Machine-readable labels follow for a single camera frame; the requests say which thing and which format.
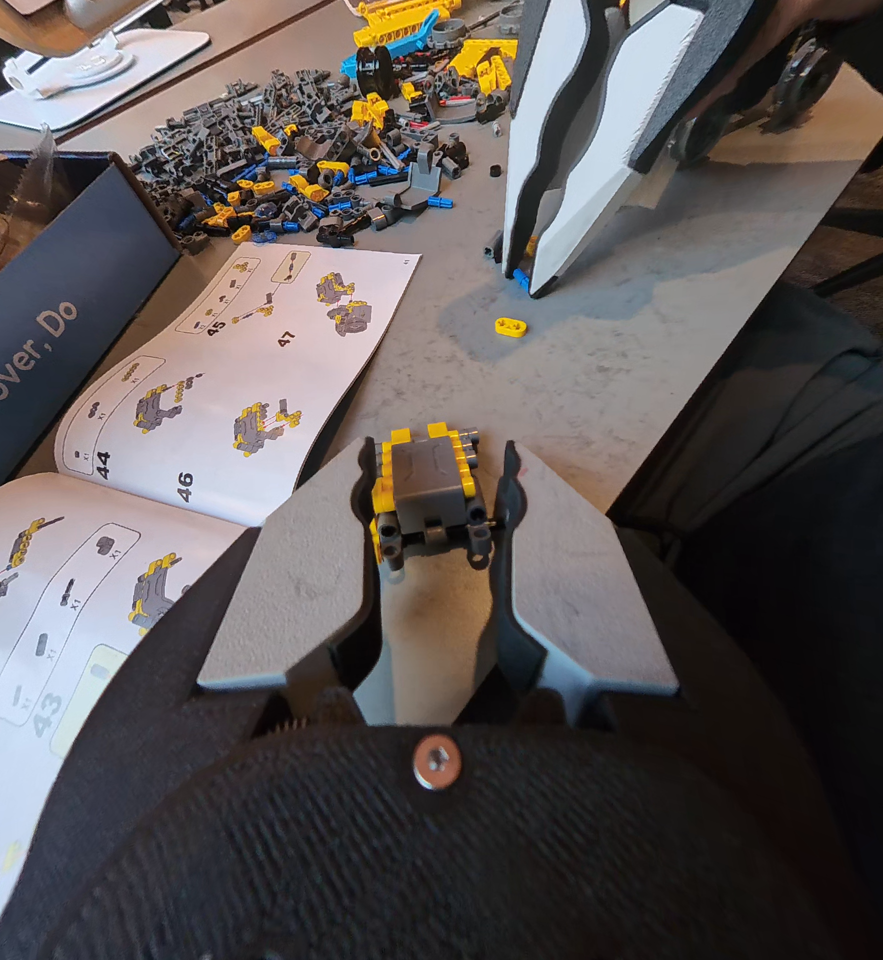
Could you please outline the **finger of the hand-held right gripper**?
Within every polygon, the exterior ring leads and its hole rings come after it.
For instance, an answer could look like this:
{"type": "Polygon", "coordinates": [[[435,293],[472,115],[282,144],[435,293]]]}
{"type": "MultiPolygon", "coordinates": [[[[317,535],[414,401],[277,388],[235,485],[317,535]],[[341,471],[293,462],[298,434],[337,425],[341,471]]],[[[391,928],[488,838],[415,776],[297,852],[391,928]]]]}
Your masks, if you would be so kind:
{"type": "Polygon", "coordinates": [[[520,267],[565,138],[609,52],[604,1],[526,1],[512,76],[502,269],[520,267]]]}
{"type": "Polygon", "coordinates": [[[658,8],[621,40],[605,75],[599,126],[567,176],[555,218],[540,234],[532,296],[568,270],[595,226],[608,222],[640,183],[629,159],[702,20],[695,8],[658,8]]]}

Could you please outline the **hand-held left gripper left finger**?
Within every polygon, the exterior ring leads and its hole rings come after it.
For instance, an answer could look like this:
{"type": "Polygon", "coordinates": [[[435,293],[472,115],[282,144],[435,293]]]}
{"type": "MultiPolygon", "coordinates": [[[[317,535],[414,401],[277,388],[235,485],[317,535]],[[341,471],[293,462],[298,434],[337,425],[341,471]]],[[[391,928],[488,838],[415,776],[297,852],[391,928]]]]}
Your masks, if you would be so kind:
{"type": "Polygon", "coordinates": [[[197,676],[203,689],[281,690],[309,706],[369,676],[382,650],[363,503],[375,473],[373,439],[356,439],[266,518],[197,676]]]}

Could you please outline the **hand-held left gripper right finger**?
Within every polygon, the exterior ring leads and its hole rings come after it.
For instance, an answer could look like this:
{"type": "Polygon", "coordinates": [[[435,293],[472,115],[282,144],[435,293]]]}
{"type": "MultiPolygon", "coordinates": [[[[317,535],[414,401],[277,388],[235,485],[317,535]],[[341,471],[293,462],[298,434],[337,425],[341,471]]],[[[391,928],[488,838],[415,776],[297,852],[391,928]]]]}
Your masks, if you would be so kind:
{"type": "Polygon", "coordinates": [[[515,691],[555,690],[571,724],[602,693],[678,692],[613,523],[512,440],[495,517],[497,661],[515,691]]]}

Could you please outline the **yellow grey toy brick assembly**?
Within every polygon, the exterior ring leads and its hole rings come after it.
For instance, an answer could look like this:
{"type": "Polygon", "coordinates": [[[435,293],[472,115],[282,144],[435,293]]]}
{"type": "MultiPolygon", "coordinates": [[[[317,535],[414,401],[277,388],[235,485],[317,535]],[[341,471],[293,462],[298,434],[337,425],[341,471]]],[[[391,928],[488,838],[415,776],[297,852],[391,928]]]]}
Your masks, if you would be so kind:
{"type": "Polygon", "coordinates": [[[400,571],[409,547],[440,553],[464,546],[473,570],[488,566],[492,525],[474,475],[479,441],[478,430],[440,421],[428,424],[425,438],[396,429],[376,445],[369,530],[378,564],[400,571]]]}

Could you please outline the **pile of toy parts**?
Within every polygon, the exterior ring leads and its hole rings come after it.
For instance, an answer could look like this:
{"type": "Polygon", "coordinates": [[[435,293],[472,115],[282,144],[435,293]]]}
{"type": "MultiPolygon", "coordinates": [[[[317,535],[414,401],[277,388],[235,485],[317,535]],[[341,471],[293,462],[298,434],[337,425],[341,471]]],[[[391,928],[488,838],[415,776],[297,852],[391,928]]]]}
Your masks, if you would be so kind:
{"type": "Polygon", "coordinates": [[[350,247],[433,210],[471,163],[461,126],[506,112],[522,2],[467,23],[459,1],[348,2],[356,78],[305,68],[236,80],[158,126],[130,159],[184,253],[217,237],[270,243],[313,234],[350,247]],[[439,19],[427,48],[392,60],[389,42],[439,19]]]}

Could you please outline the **person's right forearm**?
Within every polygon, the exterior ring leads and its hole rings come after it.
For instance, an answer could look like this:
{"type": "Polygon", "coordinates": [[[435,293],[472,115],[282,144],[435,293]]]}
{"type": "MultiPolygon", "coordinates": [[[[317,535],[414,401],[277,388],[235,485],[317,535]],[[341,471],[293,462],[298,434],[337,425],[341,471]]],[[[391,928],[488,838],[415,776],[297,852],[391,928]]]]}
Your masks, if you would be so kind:
{"type": "Polygon", "coordinates": [[[883,94],[883,1],[779,1],[756,37],[757,53],[810,20],[829,25],[829,46],[883,94]]]}

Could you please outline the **yellow black toy vehicle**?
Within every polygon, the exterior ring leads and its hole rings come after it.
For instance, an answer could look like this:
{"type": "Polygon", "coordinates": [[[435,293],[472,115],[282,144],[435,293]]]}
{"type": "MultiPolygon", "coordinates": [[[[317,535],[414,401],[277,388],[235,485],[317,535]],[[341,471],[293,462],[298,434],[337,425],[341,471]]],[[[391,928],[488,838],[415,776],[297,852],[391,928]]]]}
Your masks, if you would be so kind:
{"type": "Polygon", "coordinates": [[[725,135],[756,123],[779,135],[803,124],[842,66],[840,54],[819,39],[813,21],[791,33],[701,114],[681,122],[670,157],[687,168],[706,159],[725,135]]]}

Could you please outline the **light blue toy tool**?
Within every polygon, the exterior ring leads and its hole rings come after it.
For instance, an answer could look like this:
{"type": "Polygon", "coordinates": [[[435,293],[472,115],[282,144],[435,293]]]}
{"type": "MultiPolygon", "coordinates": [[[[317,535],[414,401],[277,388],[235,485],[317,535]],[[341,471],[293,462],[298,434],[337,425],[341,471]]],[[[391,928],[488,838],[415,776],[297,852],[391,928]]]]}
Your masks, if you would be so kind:
{"type": "MultiPolygon", "coordinates": [[[[432,30],[439,22],[440,12],[433,9],[428,13],[419,28],[406,37],[393,40],[387,43],[387,52],[390,58],[395,61],[409,56],[416,52],[424,51],[427,48],[432,30]]],[[[356,55],[347,57],[340,65],[340,73],[348,78],[356,78],[356,55]]]]}

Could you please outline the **open instruction booklet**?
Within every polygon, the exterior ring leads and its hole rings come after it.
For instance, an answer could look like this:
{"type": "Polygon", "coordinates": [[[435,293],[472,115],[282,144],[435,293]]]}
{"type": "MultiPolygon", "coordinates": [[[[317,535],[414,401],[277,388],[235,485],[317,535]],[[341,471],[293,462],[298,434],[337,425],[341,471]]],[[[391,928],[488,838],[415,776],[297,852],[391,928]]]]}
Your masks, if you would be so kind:
{"type": "Polygon", "coordinates": [[[0,914],[96,701],[232,539],[291,495],[421,258],[236,251],[82,393],[56,472],[0,487],[0,914]]]}

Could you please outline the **dark blue cardboard box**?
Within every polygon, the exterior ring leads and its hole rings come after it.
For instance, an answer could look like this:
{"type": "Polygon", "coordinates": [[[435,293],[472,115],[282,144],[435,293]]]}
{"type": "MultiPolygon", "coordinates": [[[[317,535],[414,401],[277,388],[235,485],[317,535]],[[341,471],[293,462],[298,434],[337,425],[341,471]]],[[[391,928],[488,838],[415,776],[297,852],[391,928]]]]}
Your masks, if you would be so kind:
{"type": "Polygon", "coordinates": [[[116,153],[60,159],[70,202],[0,271],[0,486],[181,254],[116,153]]]}

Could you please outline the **white flat stand base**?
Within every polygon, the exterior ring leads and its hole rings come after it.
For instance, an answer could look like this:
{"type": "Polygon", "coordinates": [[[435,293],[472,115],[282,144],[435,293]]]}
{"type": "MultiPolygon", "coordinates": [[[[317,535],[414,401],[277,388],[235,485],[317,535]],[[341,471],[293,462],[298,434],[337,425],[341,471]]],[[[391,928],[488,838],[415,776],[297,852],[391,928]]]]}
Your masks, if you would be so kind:
{"type": "Polygon", "coordinates": [[[76,126],[103,107],[185,60],[210,41],[201,31],[110,31],[75,54],[24,52],[8,59],[0,123],[40,131],[76,126]]]}

